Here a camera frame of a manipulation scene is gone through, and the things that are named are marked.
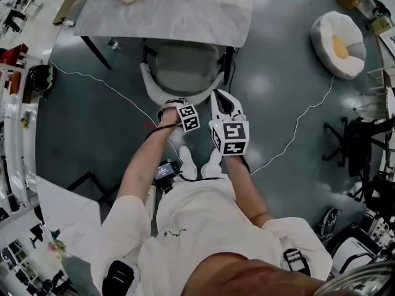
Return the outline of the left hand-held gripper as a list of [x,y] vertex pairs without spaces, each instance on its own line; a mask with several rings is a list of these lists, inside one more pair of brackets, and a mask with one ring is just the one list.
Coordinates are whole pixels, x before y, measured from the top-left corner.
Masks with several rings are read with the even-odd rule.
[[188,101],[184,97],[176,97],[167,100],[157,112],[158,122],[162,121],[164,110],[170,108],[176,109],[178,117],[180,118],[180,121],[178,123],[171,124],[170,126],[180,127],[185,133],[200,128],[199,116],[195,106],[188,103]]

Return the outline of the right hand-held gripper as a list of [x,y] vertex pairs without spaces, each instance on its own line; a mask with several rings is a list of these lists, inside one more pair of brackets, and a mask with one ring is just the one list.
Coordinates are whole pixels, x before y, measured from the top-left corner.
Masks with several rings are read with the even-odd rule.
[[[244,155],[249,144],[249,122],[240,101],[226,91],[215,89],[210,94],[210,108],[211,139],[220,155]],[[219,120],[220,117],[231,118]]]

